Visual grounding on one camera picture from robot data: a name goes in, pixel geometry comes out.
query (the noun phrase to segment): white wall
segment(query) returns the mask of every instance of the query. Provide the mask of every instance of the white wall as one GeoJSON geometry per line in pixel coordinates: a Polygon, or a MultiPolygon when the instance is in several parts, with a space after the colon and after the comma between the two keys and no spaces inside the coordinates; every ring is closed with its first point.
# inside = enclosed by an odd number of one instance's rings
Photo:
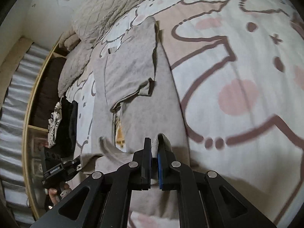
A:
{"type": "Polygon", "coordinates": [[[17,0],[0,26],[0,65],[22,36],[23,22],[32,0],[17,0]]]}
{"type": "Polygon", "coordinates": [[[32,0],[23,34],[38,45],[51,49],[68,29],[73,12],[84,0],[32,0]]]}

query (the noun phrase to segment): cartoon print bedding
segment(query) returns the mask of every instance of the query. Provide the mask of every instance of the cartoon print bedding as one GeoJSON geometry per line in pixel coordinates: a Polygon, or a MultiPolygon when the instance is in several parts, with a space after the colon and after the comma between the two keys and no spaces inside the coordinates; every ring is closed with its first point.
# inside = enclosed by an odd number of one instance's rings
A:
{"type": "MultiPolygon", "coordinates": [[[[148,16],[162,30],[191,167],[219,172],[278,227],[287,227],[304,201],[304,24],[293,5],[146,0],[114,24],[91,59],[119,47],[125,31],[148,16]]],[[[79,103],[78,156],[91,147],[90,63],[66,95],[79,103]]]]}

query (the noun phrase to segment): curtain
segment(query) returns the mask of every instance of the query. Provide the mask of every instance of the curtain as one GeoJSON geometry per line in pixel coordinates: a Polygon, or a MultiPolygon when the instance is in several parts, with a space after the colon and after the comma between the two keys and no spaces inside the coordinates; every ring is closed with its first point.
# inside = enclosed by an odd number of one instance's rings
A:
{"type": "Polygon", "coordinates": [[[31,45],[12,77],[0,116],[0,180],[6,204],[20,227],[34,222],[22,173],[23,121],[30,93],[48,54],[48,50],[31,45]]]}

